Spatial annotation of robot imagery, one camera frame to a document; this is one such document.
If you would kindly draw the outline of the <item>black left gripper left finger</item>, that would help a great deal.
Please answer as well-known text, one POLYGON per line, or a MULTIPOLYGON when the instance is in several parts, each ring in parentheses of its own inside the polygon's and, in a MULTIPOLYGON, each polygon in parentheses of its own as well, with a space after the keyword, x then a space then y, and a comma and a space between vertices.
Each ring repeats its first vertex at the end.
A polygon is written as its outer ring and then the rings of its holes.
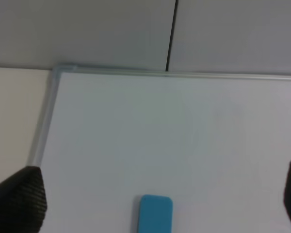
POLYGON ((41 169, 26 166, 0 183, 0 233, 38 233, 48 209, 41 169))

